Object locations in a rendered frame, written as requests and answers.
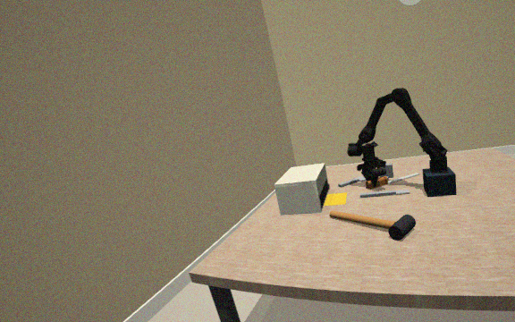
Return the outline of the grey t-shaped bar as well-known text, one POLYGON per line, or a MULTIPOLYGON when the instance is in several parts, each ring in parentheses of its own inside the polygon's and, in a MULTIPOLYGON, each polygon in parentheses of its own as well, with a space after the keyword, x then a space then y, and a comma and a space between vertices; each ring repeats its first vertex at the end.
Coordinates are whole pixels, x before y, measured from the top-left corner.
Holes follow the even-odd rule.
POLYGON ((364 181, 364 180, 366 180, 364 176, 358 176, 358 177, 355 177, 354 179, 348 180, 346 182, 338 183, 338 186, 343 187, 343 186, 350 185, 355 182, 364 181))

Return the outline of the mallet with wooden handle and black head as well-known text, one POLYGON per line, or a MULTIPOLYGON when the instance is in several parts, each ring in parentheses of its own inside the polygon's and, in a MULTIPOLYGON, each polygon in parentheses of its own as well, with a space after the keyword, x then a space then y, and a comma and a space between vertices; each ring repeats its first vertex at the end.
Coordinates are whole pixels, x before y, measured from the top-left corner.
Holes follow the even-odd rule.
POLYGON ((373 225, 375 227, 383 227, 389 229, 389 235, 395 240, 399 241, 412 230, 416 224, 413 216, 404 215, 397 222, 386 221, 379 218, 371 218, 367 216, 352 215, 338 211, 331 211, 330 217, 341 219, 344 221, 351 221, 359 224, 373 225))

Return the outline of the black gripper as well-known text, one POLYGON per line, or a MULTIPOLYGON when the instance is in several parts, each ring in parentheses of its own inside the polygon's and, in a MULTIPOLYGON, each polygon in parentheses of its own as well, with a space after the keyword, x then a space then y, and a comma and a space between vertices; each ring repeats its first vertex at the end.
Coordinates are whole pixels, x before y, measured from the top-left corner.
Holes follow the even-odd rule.
POLYGON ((372 182, 374 188, 377 185, 378 176, 385 175, 386 170, 383 168, 376 169, 376 159, 377 157, 371 156, 371 157, 364 157, 362 160, 365 164, 357 165, 357 171, 362 170, 362 174, 364 175, 365 179, 367 181, 372 182))

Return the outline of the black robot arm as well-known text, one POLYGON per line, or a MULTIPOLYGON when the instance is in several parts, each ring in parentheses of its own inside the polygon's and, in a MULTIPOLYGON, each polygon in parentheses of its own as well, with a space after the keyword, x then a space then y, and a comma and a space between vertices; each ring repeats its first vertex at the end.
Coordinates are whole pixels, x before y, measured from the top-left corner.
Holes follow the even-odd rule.
POLYGON ((405 88, 394 89, 392 93, 384 97, 379 97, 376 100, 376 105, 367 121, 367 126, 363 128, 362 132, 359 134, 359 140, 355 144, 349 144, 347 150, 348 155, 350 157, 361 156, 362 154, 364 157, 375 155, 374 148, 377 147, 378 144, 374 141, 372 143, 368 142, 375 137, 376 125, 380 120, 385 106, 392 102, 403 109, 409 120, 413 123, 418 135, 421 137, 422 141, 419 143, 419 146, 421 146, 423 152, 426 152, 431 158, 431 160, 429 160, 429 168, 432 174, 449 173, 447 169, 447 149, 444 148, 440 140, 428 130, 423 119, 420 118, 417 110, 412 105, 410 95, 405 88), (366 145, 362 146, 364 144, 366 145))

